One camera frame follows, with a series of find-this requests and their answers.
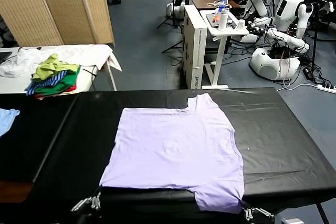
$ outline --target white desk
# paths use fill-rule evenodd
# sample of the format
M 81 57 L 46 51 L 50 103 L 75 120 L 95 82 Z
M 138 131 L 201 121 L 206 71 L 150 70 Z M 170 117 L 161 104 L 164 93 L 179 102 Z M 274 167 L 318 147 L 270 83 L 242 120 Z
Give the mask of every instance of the white desk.
M 211 85 L 208 86 L 202 86 L 202 89 L 228 89 L 227 85 L 218 85 L 218 77 L 219 77 L 219 72 L 222 67 L 222 62 L 223 62 L 223 57 L 224 57 L 224 51 L 225 51 L 225 45 L 226 45 L 226 40 L 227 36 L 239 36 L 239 35 L 247 35 L 249 34 L 248 30 L 246 28 L 241 29 L 241 30 L 235 30 L 232 27 L 226 27 L 224 31 L 219 31 L 218 28 L 214 28 L 211 26 L 209 23 L 206 15 L 215 13 L 214 10 L 202 10 L 200 11 L 200 14 L 202 18 L 204 19 L 205 24 L 208 27 L 208 31 L 212 36 L 215 36 L 214 40 L 220 39 L 219 43 L 219 48 L 218 48 L 218 53 L 217 53 L 217 58 L 216 58 L 216 63 L 215 63 L 215 69 L 212 71 L 211 65 L 212 64 L 204 64 L 205 70 L 209 76 L 210 83 Z M 236 17 L 230 12 L 229 13 L 229 18 L 232 19 L 232 22 L 238 24 L 238 20 Z
M 24 47 L 23 49 L 27 49 L 27 48 L 37 48 L 37 47 Z M 43 48 L 51 49 L 54 47 L 42 47 L 42 49 Z M 18 50 L 19 50 L 18 47 L 0 48 L 0 52 L 8 52 L 8 51 L 12 52 L 12 54 L 8 56 L 8 58 L 16 55 Z M 117 90 L 111 69 L 107 62 L 104 64 L 104 71 L 108 76 L 108 80 L 110 82 L 111 88 L 113 88 L 114 90 Z M 97 72 L 98 72 L 98 69 L 97 67 L 94 67 L 94 66 L 81 67 L 78 73 L 78 76 L 77 76 L 76 90 L 78 92 L 89 91 L 92 85 L 92 80 L 94 80 L 95 78 L 95 76 L 93 76 L 91 73 L 97 74 Z M 0 93 L 2 94 L 26 93 L 25 89 L 26 87 L 29 86 L 30 82 L 31 82 L 31 74 L 25 74 L 23 76 L 16 77 L 16 78 L 0 76 Z

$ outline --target power strip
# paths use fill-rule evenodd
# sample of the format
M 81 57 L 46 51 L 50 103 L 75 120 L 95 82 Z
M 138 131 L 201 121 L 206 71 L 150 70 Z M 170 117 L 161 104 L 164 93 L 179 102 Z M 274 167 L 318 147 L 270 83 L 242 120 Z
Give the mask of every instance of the power strip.
M 290 219 L 286 220 L 285 218 L 282 218 L 281 224 L 305 224 L 302 220 L 300 219 Z
M 334 86 L 333 89 L 328 89 L 328 88 L 324 88 L 321 84 L 318 84 L 317 89 L 336 94 L 336 86 Z

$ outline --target folded clothes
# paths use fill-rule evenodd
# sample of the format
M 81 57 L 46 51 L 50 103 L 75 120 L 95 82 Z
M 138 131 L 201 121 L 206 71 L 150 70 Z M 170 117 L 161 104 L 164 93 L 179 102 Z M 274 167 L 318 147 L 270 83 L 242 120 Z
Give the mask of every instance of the folded clothes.
M 67 89 L 75 85 L 79 71 L 80 68 L 77 69 L 77 72 L 68 71 L 66 76 L 62 80 L 60 80 L 54 87 L 46 86 L 36 88 L 34 94 L 52 95 L 66 91 Z
M 72 90 L 72 91 L 69 91 L 69 92 L 64 91 L 64 92 L 62 92 L 60 94 L 52 94 L 52 95 L 46 95 L 46 96 L 37 97 L 36 99 L 43 100 L 46 97 L 58 97 L 60 95 L 77 94 L 77 93 L 79 93 L 79 92 L 78 92 L 78 90 L 75 89 L 75 90 Z
M 73 85 L 72 87 L 68 88 L 67 90 L 63 91 L 62 93 L 69 93 L 71 91 L 74 91 L 76 90 L 77 88 L 77 84 L 75 83 L 75 85 Z M 59 94 L 52 94 L 52 95 L 41 95 L 41 94 L 36 94 L 34 95 L 35 98 L 45 98 L 45 97 L 53 97 L 53 96 L 56 96 L 56 95 L 59 95 Z
M 19 110 L 0 109 L 0 137 L 12 127 L 14 119 L 20 114 Z
M 42 62 L 36 69 L 36 73 L 33 75 L 34 81 L 43 81 L 49 77 L 52 77 L 61 71 L 70 70 L 74 73 L 77 72 L 79 65 L 67 64 L 58 60 L 57 54 L 52 54 Z
M 34 94 L 35 89 L 40 87 L 54 87 L 56 86 L 67 74 L 68 70 L 61 71 L 53 77 L 49 77 L 44 81 L 32 81 L 30 85 L 26 88 L 27 95 Z

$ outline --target gray floor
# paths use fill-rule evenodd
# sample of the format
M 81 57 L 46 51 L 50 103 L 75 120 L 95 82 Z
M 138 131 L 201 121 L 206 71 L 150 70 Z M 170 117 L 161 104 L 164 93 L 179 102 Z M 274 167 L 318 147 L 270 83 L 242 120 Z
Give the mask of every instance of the gray floor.
M 180 57 L 181 52 L 161 54 L 165 48 L 181 40 L 179 30 L 157 25 L 164 20 L 166 4 L 171 0 L 122 0 L 121 5 L 110 7 L 113 33 L 116 47 L 114 53 L 119 60 L 123 72 L 113 71 L 118 90 L 156 90 L 179 89 L 179 67 L 172 67 L 171 60 Z M 331 26 L 320 38 L 332 38 L 336 26 Z M 325 78 L 336 84 L 336 43 L 319 42 L 316 63 L 322 67 Z M 233 56 L 226 60 L 238 60 L 244 56 Z M 215 59 L 215 55 L 207 55 L 206 60 Z M 231 88 L 275 87 L 267 80 L 256 76 L 248 66 L 249 60 L 223 66 L 220 72 L 220 84 Z M 206 74 L 202 84 L 209 83 Z M 302 73 L 295 85 L 307 83 Z M 109 90 L 105 76 L 99 75 L 95 80 L 97 90 Z M 279 94 L 286 101 L 293 113 L 309 132 L 316 144 L 323 151 L 329 162 L 336 169 L 336 95 L 316 90 L 313 87 L 298 87 L 293 91 L 282 90 Z M 323 207 L 331 223 L 336 219 L 336 200 L 323 203 Z M 277 216 L 280 223 L 282 217 L 297 217 L 306 224 L 320 224 L 322 220 L 315 206 L 298 209 L 287 209 Z

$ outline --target purple shirt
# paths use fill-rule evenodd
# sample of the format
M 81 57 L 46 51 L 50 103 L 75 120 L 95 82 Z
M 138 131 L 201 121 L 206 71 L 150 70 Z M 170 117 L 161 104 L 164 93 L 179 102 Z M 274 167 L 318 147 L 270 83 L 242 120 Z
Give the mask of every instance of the purple shirt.
M 243 159 L 234 132 L 207 93 L 185 109 L 125 108 L 100 185 L 187 189 L 200 210 L 239 213 Z

